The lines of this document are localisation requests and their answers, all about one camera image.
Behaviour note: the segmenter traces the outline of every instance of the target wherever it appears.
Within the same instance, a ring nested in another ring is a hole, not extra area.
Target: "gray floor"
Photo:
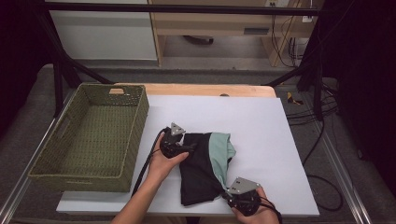
[[[114,81],[162,82],[162,83],[224,83],[260,85],[282,76],[290,69],[285,66],[272,68],[260,39],[216,37],[212,46],[193,45],[181,36],[168,38],[163,67],[124,66],[105,68],[93,65],[94,69]],[[296,78],[276,88],[286,114],[305,111],[306,104],[287,102],[287,92],[299,98],[295,90]],[[50,68],[42,69],[26,105],[21,109],[13,125],[0,141],[0,202],[4,202],[14,188],[24,167],[29,162],[43,134],[52,120],[54,111],[53,78]],[[396,201],[369,161],[357,157],[357,149],[347,128],[337,114],[325,119],[326,133],[343,158],[352,177],[354,187],[361,196],[373,223],[396,223]],[[314,123],[291,126],[291,131],[300,153],[305,158],[318,138]],[[332,167],[319,143],[308,160],[305,170],[319,175],[338,187]],[[337,193],[329,185],[309,179],[317,203],[335,207]],[[38,217],[60,220],[109,220],[111,217],[68,216],[57,214],[55,208],[61,197],[32,183],[22,199],[14,217]],[[329,212],[319,208],[320,216],[311,218],[286,218],[285,223],[356,223],[346,202],[339,211]]]

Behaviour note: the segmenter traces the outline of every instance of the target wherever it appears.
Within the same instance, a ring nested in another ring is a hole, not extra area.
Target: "mint green fabric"
[[[209,139],[209,157],[213,173],[224,189],[227,189],[228,159],[236,153],[230,137],[229,133],[212,133]]]

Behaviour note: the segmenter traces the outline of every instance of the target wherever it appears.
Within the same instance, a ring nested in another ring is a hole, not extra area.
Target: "forearm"
[[[161,182],[158,178],[146,178],[134,197],[125,204],[111,223],[141,223]]]

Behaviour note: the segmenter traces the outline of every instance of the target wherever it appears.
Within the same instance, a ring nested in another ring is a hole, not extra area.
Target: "basket handle hole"
[[[109,94],[125,94],[125,92],[123,89],[113,88],[113,89],[110,89]]]

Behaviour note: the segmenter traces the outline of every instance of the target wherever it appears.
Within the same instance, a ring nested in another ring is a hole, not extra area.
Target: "white cabinet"
[[[49,0],[146,4],[146,0]],[[149,13],[51,11],[66,52],[84,60],[157,60]]]

